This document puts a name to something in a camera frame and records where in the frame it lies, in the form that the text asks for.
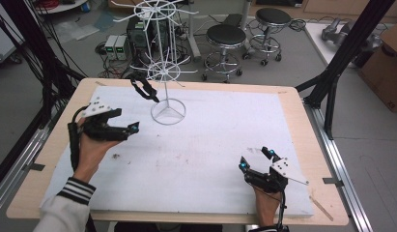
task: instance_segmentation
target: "black stool seat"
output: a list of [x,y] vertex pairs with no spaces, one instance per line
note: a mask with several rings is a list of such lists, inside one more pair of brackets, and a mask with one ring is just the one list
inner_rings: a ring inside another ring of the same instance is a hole
[[274,8],[263,8],[258,10],[256,12],[256,18],[259,22],[265,24],[286,24],[292,20],[287,13]]
[[207,31],[207,38],[220,45],[236,45],[245,41],[245,33],[238,27],[219,24]]

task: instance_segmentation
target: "black and white striped sleeve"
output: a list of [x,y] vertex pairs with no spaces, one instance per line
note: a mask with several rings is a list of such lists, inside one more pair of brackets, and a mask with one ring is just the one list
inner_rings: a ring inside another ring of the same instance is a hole
[[63,189],[57,194],[80,204],[89,205],[96,188],[70,177]]

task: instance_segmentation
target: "round stool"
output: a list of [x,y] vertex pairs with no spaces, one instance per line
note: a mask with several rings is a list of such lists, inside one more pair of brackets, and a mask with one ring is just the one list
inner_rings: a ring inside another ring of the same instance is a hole
[[[229,83],[229,73],[236,72],[237,75],[242,75],[240,61],[227,50],[242,46],[245,40],[245,33],[240,28],[232,25],[218,24],[208,29],[207,41],[221,49],[210,53],[205,58],[204,65],[206,69],[202,74],[202,80],[207,80],[207,71],[225,74],[225,83]],[[210,60],[214,56],[216,58],[219,56],[219,58],[215,64],[212,64]]]
[[274,52],[277,52],[275,60],[280,61],[282,59],[282,49],[280,48],[280,43],[271,34],[275,34],[288,26],[292,21],[291,17],[278,9],[263,8],[256,12],[255,18],[267,28],[263,31],[263,34],[255,35],[249,40],[250,47],[243,54],[242,59],[249,59],[249,49],[253,48],[267,54],[267,58],[261,61],[263,66],[268,64],[269,55]]

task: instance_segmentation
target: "human hand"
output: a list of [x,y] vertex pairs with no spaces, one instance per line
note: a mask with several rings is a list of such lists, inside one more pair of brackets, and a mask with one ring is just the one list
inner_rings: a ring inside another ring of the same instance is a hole
[[[78,126],[80,127],[84,121],[85,119],[80,119]],[[96,141],[87,136],[87,134],[81,133],[79,162],[73,178],[89,183],[99,169],[99,163],[104,158],[105,153],[119,143],[121,141]]]
[[271,226],[274,225],[273,219],[277,208],[280,205],[282,194],[277,193],[264,193],[259,188],[253,187],[256,197],[256,212],[259,219],[259,225]]

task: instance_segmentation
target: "black vertical pole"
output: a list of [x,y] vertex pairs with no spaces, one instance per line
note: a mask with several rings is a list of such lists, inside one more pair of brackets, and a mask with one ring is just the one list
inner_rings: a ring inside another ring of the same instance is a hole
[[312,107],[319,108],[322,100],[326,95],[328,95],[325,116],[325,132],[330,139],[333,139],[331,128],[337,82],[340,75],[355,58],[360,47],[374,31],[385,13],[387,13],[388,9],[393,5],[394,1],[395,0],[369,1],[354,24],[351,32],[340,45],[338,51],[327,65],[326,69],[320,75],[296,87],[300,92],[315,85],[312,93],[304,99],[304,102],[306,104],[310,104]]

